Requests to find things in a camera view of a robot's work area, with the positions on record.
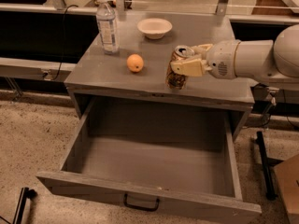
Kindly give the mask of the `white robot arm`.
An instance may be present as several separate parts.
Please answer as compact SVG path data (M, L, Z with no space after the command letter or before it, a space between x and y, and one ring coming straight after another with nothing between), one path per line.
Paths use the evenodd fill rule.
M299 25L274 40L223 40L216 44L177 46L166 81L181 89L188 77L210 74L218 79L250 78L277 89L299 90Z

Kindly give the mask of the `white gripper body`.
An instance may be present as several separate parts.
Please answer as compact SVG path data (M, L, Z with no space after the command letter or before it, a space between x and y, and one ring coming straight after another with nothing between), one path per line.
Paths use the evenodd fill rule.
M206 60L209 74L219 79L235 79L235 54L239 40L226 40L214 44L208 50Z

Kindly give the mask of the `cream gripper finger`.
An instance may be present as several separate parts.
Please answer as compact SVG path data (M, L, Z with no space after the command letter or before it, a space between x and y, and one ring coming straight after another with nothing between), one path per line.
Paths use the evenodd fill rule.
M192 50L195 55L200 55L202 59L206 58L207 52L213 47L212 44L202 44L192 46Z
M189 57L185 60L171 62L172 70L179 75L187 77L202 77L206 72L211 71L205 59L202 59L200 55Z

